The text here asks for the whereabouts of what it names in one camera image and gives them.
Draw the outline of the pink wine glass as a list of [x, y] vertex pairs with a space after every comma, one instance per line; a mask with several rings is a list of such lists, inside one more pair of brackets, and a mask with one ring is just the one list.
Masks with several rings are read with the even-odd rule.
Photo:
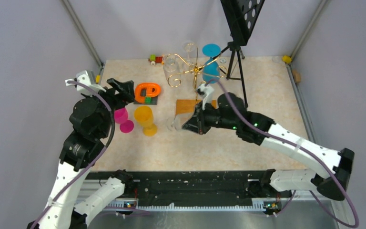
[[133, 121], [129, 120], [128, 111], [126, 108], [120, 108], [114, 111], [115, 123], [119, 125], [122, 133], [130, 133], [134, 129]]

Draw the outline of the yellow wine glass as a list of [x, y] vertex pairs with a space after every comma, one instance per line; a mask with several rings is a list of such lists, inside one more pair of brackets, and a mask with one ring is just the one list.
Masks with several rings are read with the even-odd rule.
[[145, 136], [154, 136], [158, 128], [154, 123], [152, 109], [149, 106], [139, 106], [134, 111], [134, 118], [142, 127], [142, 132]]

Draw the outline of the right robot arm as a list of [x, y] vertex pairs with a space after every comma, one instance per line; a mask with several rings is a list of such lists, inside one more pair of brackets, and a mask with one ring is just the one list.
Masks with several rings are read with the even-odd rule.
[[306, 167], [304, 170], [267, 170], [260, 182], [260, 190], [265, 196], [272, 197], [288, 190], [308, 190], [332, 200], [345, 199], [354, 151], [329, 149], [297, 136], [272, 118], [248, 111], [243, 100], [233, 93], [220, 95], [217, 105], [214, 108], [200, 102], [191, 117], [181, 123], [181, 129], [200, 135], [213, 127], [234, 130], [243, 141], [274, 149]]

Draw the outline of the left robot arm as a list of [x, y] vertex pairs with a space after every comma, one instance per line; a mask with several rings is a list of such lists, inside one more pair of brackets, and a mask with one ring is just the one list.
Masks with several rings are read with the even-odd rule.
[[118, 170], [84, 201], [77, 198], [92, 167], [109, 147], [115, 133], [114, 112], [135, 100], [134, 82], [107, 80], [108, 87], [81, 79], [66, 80], [83, 98], [72, 109], [73, 130], [63, 143], [55, 183], [43, 212], [30, 229], [86, 229], [110, 202], [133, 193], [132, 176]]

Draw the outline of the clear wine glass front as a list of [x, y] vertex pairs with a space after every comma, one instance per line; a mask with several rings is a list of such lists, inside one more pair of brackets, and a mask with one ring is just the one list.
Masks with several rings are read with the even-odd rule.
[[174, 117], [169, 117], [166, 121], [166, 127], [169, 131], [181, 131], [182, 125], [187, 118], [183, 114], [178, 114]]

